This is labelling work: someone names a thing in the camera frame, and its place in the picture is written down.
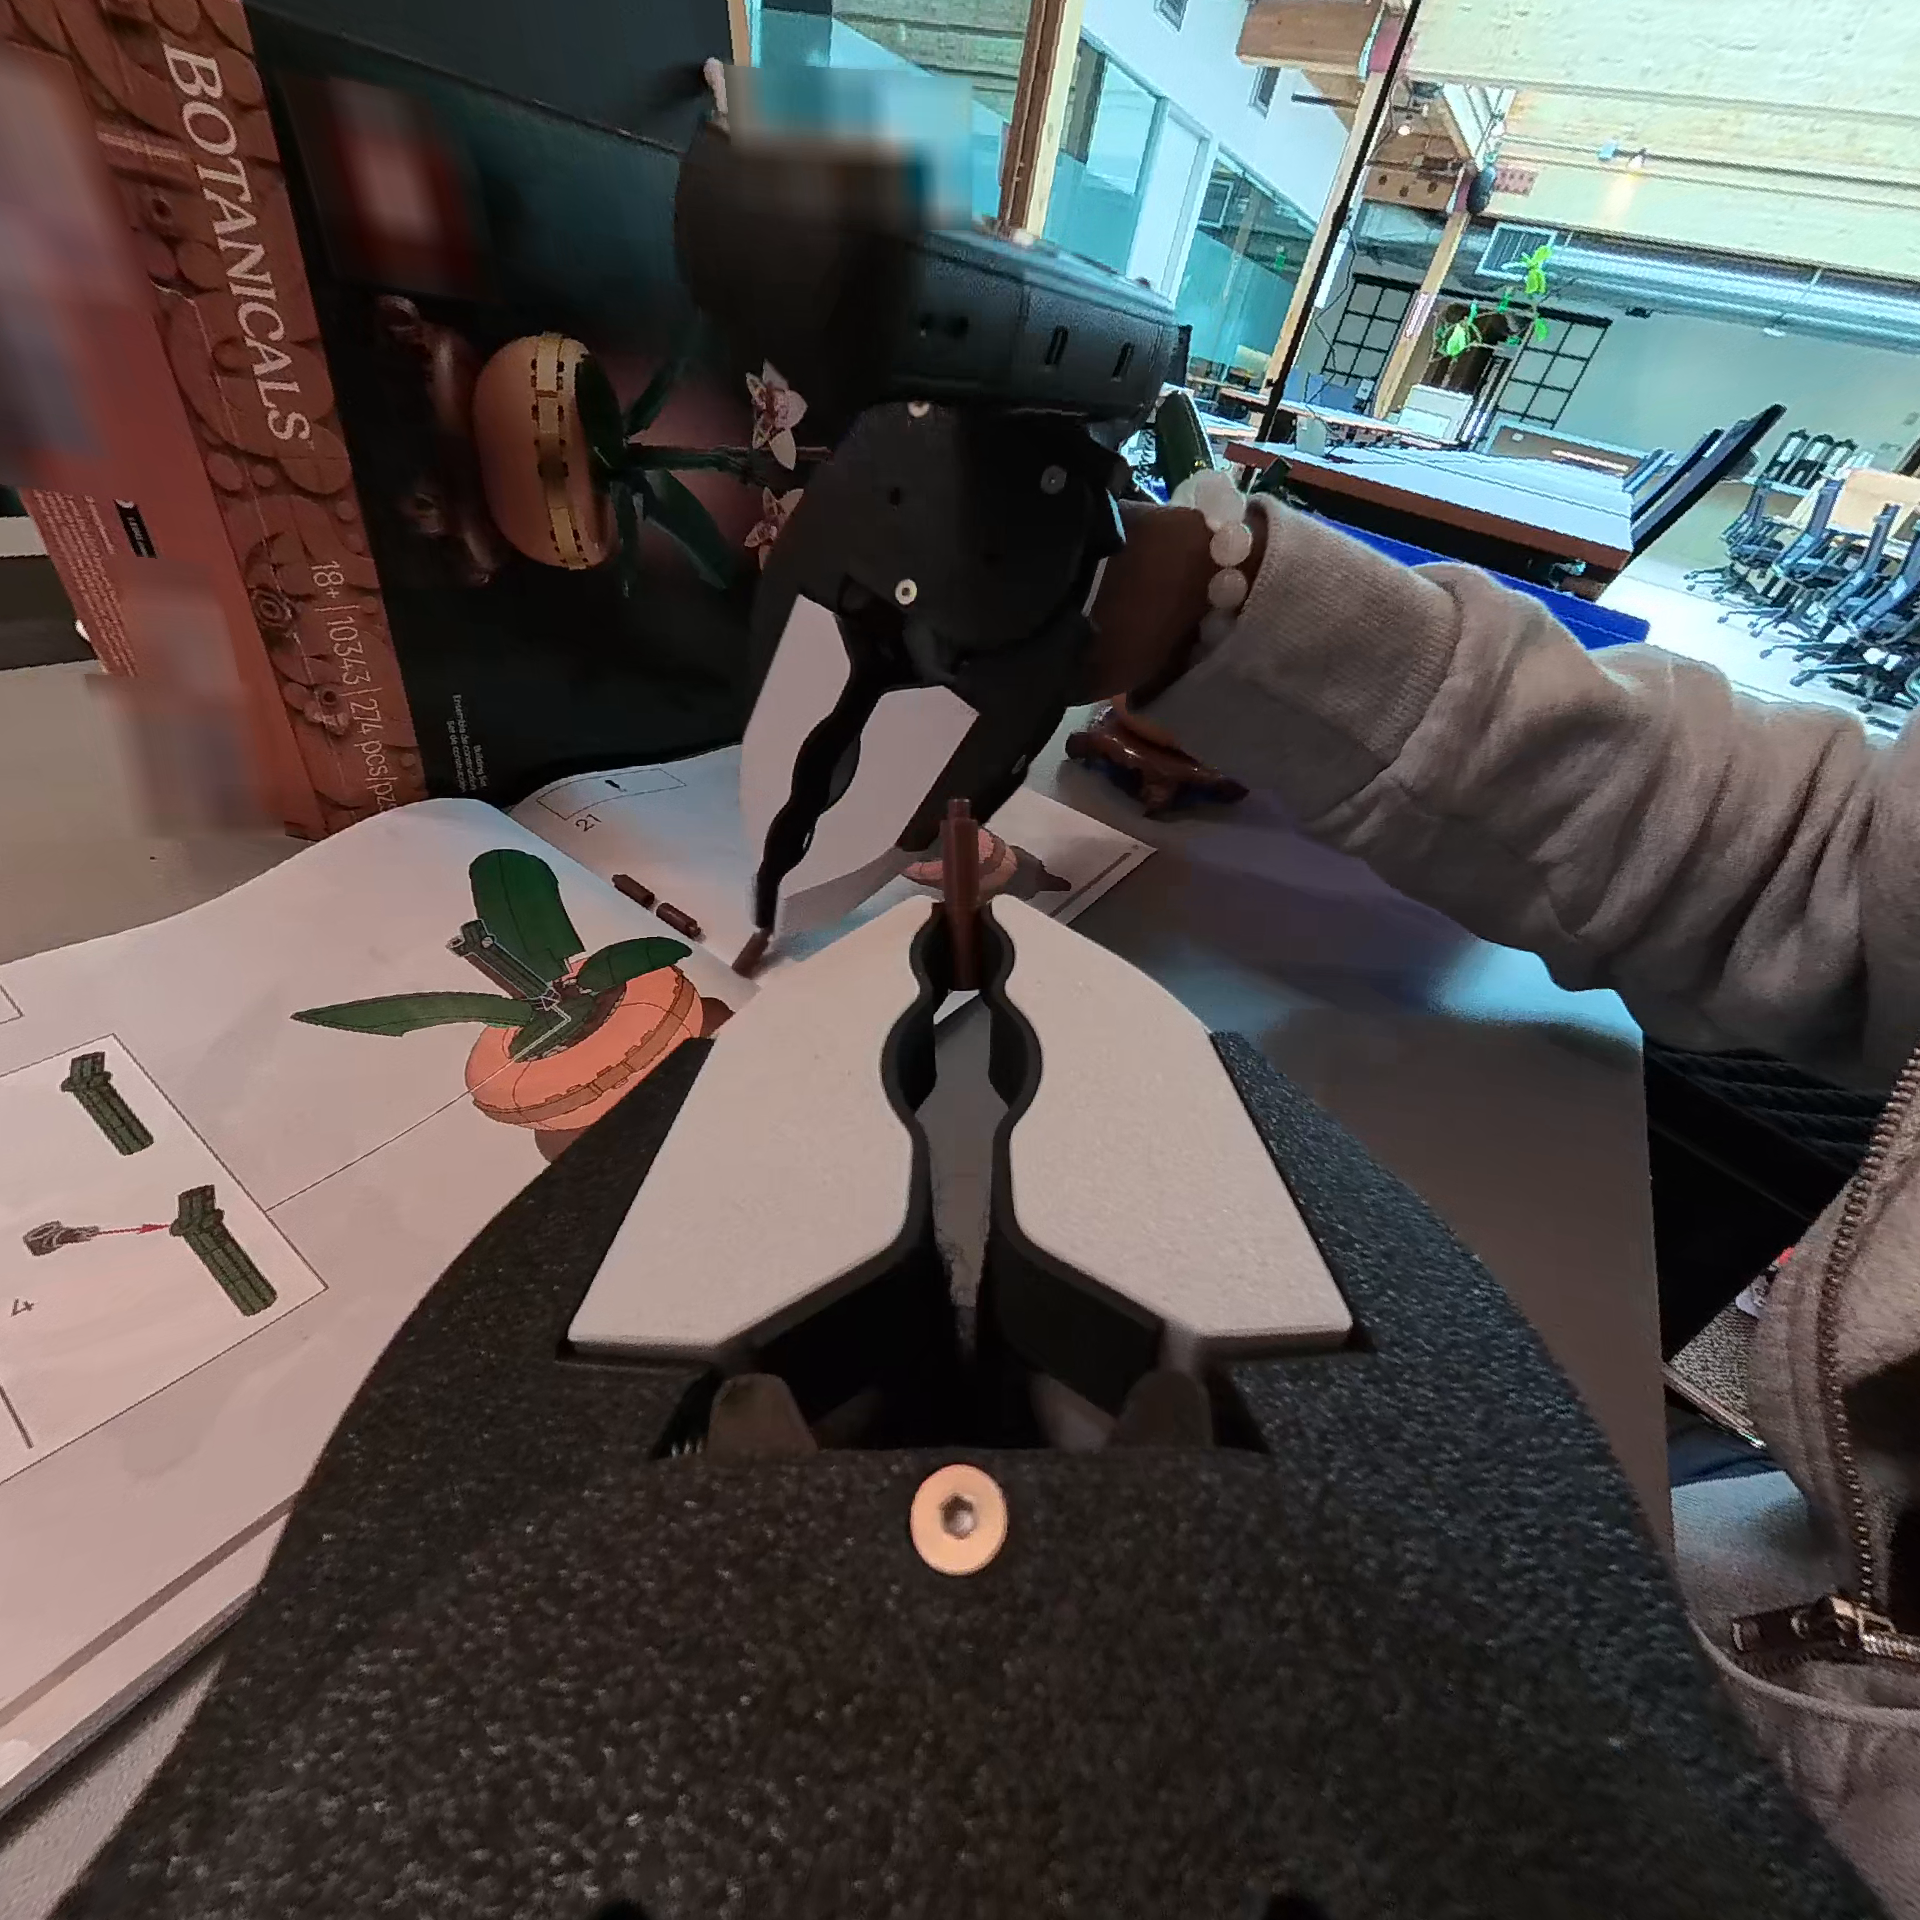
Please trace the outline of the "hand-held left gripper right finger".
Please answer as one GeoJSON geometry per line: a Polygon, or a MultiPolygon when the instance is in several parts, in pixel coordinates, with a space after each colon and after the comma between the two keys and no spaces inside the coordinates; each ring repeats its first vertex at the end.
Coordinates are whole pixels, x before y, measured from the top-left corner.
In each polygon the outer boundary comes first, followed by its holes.
{"type": "Polygon", "coordinates": [[[1013,1246],[1171,1346],[1346,1343],[1351,1309],[1205,1023],[1021,900],[983,909],[979,947],[1013,1246]]]}

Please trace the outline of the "building instruction booklet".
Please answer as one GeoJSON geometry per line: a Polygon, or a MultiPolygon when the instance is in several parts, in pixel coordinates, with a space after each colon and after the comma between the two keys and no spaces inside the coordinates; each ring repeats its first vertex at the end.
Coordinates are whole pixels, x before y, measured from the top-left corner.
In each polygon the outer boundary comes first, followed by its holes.
{"type": "Polygon", "coordinates": [[[373,1353],[753,990],[739,750],[3,964],[3,1806],[219,1634],[373,1353]]]}

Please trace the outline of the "row of black office chairs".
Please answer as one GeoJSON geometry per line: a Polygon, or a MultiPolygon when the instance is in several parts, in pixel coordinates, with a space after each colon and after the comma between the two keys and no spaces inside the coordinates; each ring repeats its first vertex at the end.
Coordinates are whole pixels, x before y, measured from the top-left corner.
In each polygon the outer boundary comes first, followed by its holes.
{"type": "Polygon", "coordinates": [[[1918,707],[1918,476],[1776,416],[1635,473],[1635,556],[1599,604],[1769,701],[1892,733],[1918,707]]]}

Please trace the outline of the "brown toy rod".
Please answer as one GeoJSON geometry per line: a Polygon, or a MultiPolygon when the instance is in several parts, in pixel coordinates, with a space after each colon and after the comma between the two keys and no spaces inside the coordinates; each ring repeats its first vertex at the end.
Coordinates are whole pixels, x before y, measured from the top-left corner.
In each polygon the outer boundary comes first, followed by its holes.
{"type": "Polygon", "coordinates": [[[962,797],[948,799],[939,821],[939,869],[948,986],[972,994],[979,981],[979,826],[962,797]]]}

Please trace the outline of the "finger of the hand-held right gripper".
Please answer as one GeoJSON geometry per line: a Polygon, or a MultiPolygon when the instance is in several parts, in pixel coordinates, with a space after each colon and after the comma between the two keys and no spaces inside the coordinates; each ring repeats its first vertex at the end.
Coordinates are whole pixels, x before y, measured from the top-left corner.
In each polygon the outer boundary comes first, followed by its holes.
{"type": "Polygon", "coordinates": [[[895,847],[921,857],[939,836],[955,799],[969,803],[972,816],[989,820],[1023,780],[1035,754],[1029,730],[1029,721],[983,706],[909,706],[895,847]]]}
{"type": "Polygon", "coordinates": [[[795,599],[739,741],[739,821],[758,851],[748,909],[751,926],[772,930],[766,960],[921,859],[895,847],[909,706],[962,696],[906,686],[901,669],[852,644],[833,613],[795,599]]]}

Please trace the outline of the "brown toy branch piece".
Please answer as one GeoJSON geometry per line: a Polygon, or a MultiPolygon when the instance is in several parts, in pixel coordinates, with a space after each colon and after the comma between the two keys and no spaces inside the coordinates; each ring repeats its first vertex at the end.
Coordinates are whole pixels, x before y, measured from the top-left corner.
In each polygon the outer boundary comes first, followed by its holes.
{"type": "Polygon", "coordinates": [[[1252,794],[1246,783],[1193,759],[1119,701],[1096,707],[1089,721],[1069,730],[1062,750],[1072,761],[1103,770],[1155,820],[1199,804],[1235,804],[1252,794]]]}

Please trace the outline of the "grey desk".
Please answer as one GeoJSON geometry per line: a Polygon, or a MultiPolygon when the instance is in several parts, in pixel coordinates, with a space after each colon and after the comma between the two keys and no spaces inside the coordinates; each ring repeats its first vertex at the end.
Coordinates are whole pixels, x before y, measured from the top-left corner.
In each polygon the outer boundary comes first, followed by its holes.
{"type": "Polygon", "coordinates": [[[1619,1000],[1402,900],[1268,797],[1143,821],[1058,754],[1038,767],[1049,794],[1159,847],[1081,926],[1258,1043],[1451,1226],[1672,1543],[1643,1034],[1619,1000]]]}

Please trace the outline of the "wooden post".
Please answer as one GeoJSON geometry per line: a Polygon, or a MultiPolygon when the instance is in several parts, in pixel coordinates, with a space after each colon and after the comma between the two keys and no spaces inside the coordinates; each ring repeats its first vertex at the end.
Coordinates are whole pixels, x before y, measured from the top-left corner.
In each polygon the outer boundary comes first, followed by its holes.
{"type": "Polygon", "coordinates": [[[996,190],[996,229],[1021,243],[1043,237],[1083,20],[1083,3],[1031,3],[1025,14],[996,190]]]}

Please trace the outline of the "wooden office table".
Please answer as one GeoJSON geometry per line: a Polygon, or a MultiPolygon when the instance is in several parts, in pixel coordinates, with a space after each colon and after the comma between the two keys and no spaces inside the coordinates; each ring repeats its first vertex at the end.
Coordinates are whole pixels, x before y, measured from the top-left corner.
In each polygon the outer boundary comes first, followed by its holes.
{"type": "Polygon", "coordinates": [[[1365,446],[1312,454],[1238,431],[1221,439],[1221,457],[1258,491],[1353,537],[1395,539],[1538,589],[1593,599],[1636,553],[1635,511],[1619,489],[1525,483],[1505,460],[1365,446]]]}

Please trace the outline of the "person's right hand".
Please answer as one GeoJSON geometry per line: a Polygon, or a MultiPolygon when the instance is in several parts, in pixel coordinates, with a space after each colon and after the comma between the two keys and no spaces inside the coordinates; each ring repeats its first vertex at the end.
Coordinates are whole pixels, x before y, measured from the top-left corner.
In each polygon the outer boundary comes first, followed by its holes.
{"type": "Polygon", "coordinates": [[[1212,609],[1212,529],[1202,513],[1119,501],[1119,547],[1092,597],[1092,640],[1073,673],[1076,701],[1118,701],[1119,727],[1159,754],[1192,754],[1145,707],[1181,677],[1212,609]]]}

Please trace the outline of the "black knit cloth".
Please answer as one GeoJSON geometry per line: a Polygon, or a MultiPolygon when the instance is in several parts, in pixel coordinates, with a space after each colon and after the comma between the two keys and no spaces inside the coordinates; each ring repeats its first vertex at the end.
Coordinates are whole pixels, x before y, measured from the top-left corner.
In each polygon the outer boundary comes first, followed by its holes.
{"type": "Polygon", "coordinates": [[[1859,1169],[1885,1093],[1763,1050],[1645,1036],[1643,1104],[1669,1359],[1812,1231],[1859,1169]]]}

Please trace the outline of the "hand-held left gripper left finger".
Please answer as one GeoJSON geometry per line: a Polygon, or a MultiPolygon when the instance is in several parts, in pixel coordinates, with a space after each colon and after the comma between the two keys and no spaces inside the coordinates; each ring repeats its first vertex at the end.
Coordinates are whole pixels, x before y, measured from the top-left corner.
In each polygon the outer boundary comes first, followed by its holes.
{"type": "Polygon", "coordinates": [[[901,1043],[932,1036],[929,900],[778,967],[695,1073],[569,1324],[589,1357],[743,1357],[912,1254],[929,1149],[901,1043]]]}

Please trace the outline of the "blue storage bin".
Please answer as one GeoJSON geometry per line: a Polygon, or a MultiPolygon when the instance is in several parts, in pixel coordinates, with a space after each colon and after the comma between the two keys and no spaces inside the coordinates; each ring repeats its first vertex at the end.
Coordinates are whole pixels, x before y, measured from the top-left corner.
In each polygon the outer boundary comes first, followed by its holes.
{"type": "Polygon", "coordinates": [[[1463,629],[1518,637],[1525,621],[1558,621],[1591,654],[1639,643],[1645,619],[1593,604],[1571,590],[1525,583],[1503,569],[1435,553],[1349,521],[1273,509],[1289,573],[1299,573],[1303,604],[1353,637],[1395,637],[1395,644],[1448,647],[1463,629]]]}

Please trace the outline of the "person's right forearm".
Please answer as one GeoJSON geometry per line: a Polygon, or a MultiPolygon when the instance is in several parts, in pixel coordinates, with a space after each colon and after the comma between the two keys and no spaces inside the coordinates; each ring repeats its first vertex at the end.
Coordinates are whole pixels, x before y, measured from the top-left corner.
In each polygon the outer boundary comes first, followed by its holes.
{"type": "Polygon", "coordinates": [[[1395,644],[1313,617],[1272,500],[1246,603],[1145,713],[1303,831],[1663,1043],[1885,1087],[1918,1053],[1918,719],[1748,700],[1558,621],[1395,644]]]}

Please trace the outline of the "person's grey zip jacket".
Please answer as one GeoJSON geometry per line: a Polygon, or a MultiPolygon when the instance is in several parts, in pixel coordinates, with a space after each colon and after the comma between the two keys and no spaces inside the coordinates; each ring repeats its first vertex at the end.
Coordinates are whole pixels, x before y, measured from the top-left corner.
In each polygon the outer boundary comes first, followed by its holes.
{"type": "Polygon", "coordinates": [[[1769,1283],[1745,1409],[1773,1467],[1673,1496],[1688,1623],[1881,1907],[1918,1914],[1918,1060],[1769,1283]]]}

